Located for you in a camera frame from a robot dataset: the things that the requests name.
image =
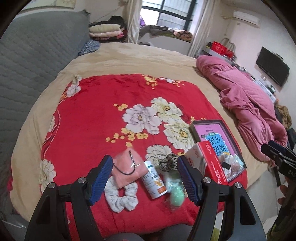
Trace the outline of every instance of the red and white box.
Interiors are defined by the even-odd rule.
[[[194,168],[204,177],[209,177],[218,184],[228,185],[220,161],[209,141],[196,143],[185,156]]]

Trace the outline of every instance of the window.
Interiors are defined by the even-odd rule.
[[[143,0],[141,16],[148,25],[188,30],[197,0]]]

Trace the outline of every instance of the white flower pattern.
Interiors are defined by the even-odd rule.
[[[81,87],[79,86],[80,80],[82,80],[82,77],[77,75],[74,77],[74,79],[72,80],[71,86],[67,90],[68,97],[72,97],[73,95],[75,95],[81,90]]]
[[[181,115],[183,113],[181,110],[173,103],[168,103],[164,98],[158,97],[151,100],[153,104],[152,107],[156,110],[159,118],[162,119],[163,122],[168,122],[169,118],[172,119],[181,119]]]
[[[51,183],[56,176],[54,165],[47,159],[40,161],[40,176],[39,184],[41,184],[41,192],[43,193],[49,183]]]
[[[54,126],[55,126],[55,121],[54,121],[55,117],[54,115],[52,116],[52,121],[50,122],[50,126],[49,126],[49,129],[48,129],[48,132],[52,132]]]
[[[149,134],[156,135],[159,133],[158,126],[161,124],[161,119],[155,115],[154,108],[137,104],[127,109],[122,119],[127,123],[126,129],[129,131],[140,133],[146,129]]]
[[[166,129],[163,132],[174,148],[183,149],[187,152],[194,145],[189,125],[182,119],[174,120],[170,118],[168,124],[164,125],[164,127]]]
[[[170,153],[172,153],[172,149],[169,146],[153,145],[147,148],[145,159],[151,161],[157,167],[159,162]]]

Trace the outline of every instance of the air conditioner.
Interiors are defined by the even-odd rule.
[[[240,12],[240,11],[233,11],[233,17],[252,23],[256,27],[260,28],[260,19],[256,16],[253,16],[244,12]]]

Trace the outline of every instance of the metal screw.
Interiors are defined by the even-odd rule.
[[[242,184],[240,184],[240,183],[235,183],[234,184],[237,188],[242,188]]]
[[[78,182],[79,183],[85,183],[86,182],[86,178],[85,177],[80,177],[80,178],[78,178]]]
[[[205,178],[203,179],[203,181],[204,181],[205,183],[210,183],[210,182],[212,181],[212,179],[210,179],[209,177],[205,177]]]
[[[55,183],[48,184],[48,188],[54,188],[54,187],[55,187]]]

